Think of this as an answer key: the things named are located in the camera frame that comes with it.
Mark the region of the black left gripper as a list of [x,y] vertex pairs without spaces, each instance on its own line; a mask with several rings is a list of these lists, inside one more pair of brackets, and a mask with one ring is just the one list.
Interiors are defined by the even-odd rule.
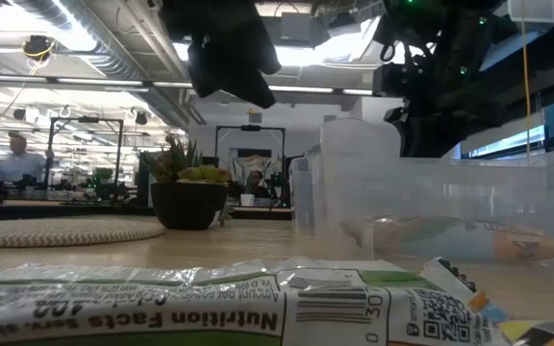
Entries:
[[260,71],[272,75],[281,64],[253,1],[164,0],[161,22],[173,41],[191,37],[220,51],[213,77],[203,46],[188,48],[189,77],[200,98],[220,89],[262,109],[276,103]]

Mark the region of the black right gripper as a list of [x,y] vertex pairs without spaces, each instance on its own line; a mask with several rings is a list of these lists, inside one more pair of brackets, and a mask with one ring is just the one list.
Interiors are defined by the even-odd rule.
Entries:
[[505,108],[472,86],[445,91],[428,64],[393,63],[373,72],[372,94],[397,97],[384,121],[400,137],[402,158],[440,158],[469,136],[504,123]]

